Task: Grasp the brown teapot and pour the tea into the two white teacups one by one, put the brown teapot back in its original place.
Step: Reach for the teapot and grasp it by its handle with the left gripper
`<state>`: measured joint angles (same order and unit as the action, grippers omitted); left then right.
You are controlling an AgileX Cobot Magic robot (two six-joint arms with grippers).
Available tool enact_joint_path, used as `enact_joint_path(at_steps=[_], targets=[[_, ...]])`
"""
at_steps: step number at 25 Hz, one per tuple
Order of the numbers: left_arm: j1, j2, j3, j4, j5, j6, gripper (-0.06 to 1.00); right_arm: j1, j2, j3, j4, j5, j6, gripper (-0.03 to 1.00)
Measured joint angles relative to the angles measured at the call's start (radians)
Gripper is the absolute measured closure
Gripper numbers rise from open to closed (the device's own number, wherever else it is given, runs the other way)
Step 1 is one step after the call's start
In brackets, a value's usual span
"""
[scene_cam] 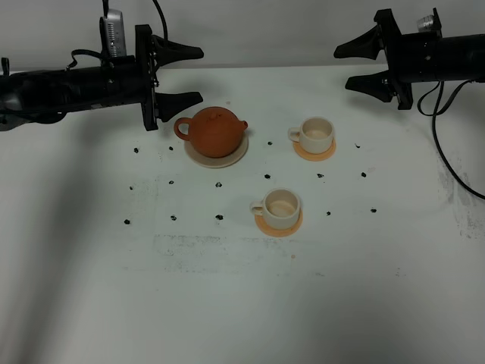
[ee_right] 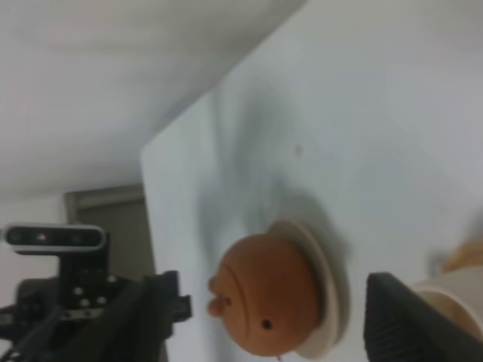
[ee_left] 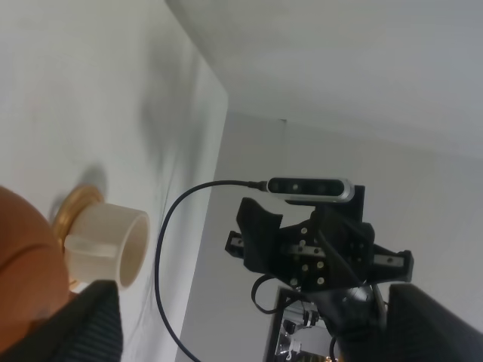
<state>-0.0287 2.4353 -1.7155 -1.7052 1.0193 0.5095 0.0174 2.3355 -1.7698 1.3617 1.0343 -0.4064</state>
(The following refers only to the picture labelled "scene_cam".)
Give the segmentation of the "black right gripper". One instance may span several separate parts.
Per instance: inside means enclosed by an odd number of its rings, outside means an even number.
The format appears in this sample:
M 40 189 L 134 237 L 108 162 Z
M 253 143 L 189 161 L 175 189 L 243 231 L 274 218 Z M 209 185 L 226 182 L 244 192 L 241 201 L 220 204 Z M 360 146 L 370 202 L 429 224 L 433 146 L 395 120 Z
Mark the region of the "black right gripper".
M 376 59 L 383 48 L 388 71 L 350 77 L 345 88 L 382 102 L 391 102 L 395 93 L 398 109 L 409 110 L 413 104 L 411 85 L 437 79 L 434 59 L 442 32 L 403 34 L 390 9 L 377 11 L 374 21 L 377 25 L 368 32 L 338 45 L 333 56 Z

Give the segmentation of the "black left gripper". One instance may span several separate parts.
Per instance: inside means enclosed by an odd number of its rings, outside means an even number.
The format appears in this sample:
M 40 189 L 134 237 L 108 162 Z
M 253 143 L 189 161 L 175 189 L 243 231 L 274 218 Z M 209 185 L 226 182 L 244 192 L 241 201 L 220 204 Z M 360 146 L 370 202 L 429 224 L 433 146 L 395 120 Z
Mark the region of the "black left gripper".
M 156 118 L 168 122 L 175 115 L 201 103 L 202 95 L 198 92 L 155 94 L 152 44 L 156 71 L 174 62 L 201 59 L 204 52 L 199 47 L 152 36 L 152 29 L 147 24 L 135 26 L 135 38 L 134 56 L 109 58 L 105 63 L 108 104 L 140 104 L 144 128 L 147 131 L 157 130 Z

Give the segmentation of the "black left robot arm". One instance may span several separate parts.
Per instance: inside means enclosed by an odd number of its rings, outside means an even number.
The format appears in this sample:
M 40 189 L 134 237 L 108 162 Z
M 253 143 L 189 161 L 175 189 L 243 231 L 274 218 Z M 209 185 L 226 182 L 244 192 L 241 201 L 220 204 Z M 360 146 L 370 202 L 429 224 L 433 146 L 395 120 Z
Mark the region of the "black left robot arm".
M 139 104 L 147 131 L 157 130 L 159 121 L 168 122 L 180 112 L 199 104 L 198 92 L 157 93 L 157 71 L 178 61 L 203 58 L 199 47 L 182 45 L 153 34 L 148 25 L 138 25 L 134 55 L 113 57 L 107 49 L 94 52 L 76 49 L 97 58 L 98 67 L 78 68 L 72 61 L 57 71 L 29 71 L 10 74 L 7 58 L 2 59 L 1 129 L 23 124 L 55 124 L 67 114 L 98 108 Z

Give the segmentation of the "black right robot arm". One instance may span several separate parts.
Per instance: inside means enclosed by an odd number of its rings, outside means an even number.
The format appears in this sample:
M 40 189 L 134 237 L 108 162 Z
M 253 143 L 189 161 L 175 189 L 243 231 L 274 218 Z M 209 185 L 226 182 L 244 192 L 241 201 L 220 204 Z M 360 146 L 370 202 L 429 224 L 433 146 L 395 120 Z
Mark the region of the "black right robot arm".
M 422 18 L 418 32 L 403 34 L 390 9 L 377 11 L 376 25 L 363 35 L 336 47 L 333 56 L 375 60 L 385 52 L 388 69 L 350 77 L 346 89 L 382 102 L 398 100 L 399 110 L 413 104 L 413 83 L 484 81 L 484 35 L 446 37 L 437 9 Z

